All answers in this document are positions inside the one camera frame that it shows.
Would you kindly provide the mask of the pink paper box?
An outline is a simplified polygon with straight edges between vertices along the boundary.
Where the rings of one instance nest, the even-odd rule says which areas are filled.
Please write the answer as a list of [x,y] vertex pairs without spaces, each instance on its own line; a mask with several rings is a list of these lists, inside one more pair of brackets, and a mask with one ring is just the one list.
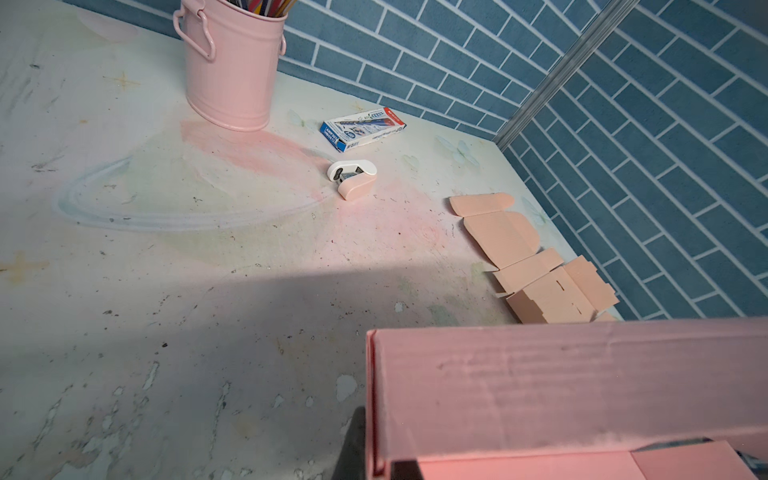
[[763,318],[372,330],[370,479],[748,479]]

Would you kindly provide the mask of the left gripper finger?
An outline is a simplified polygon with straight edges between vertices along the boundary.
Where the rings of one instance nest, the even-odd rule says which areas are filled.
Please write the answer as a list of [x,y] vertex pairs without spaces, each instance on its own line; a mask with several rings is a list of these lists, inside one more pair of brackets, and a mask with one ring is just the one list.
[[366,410],[361,406],[355,409],[351,417],[331,479],[365,480],[365,447]]

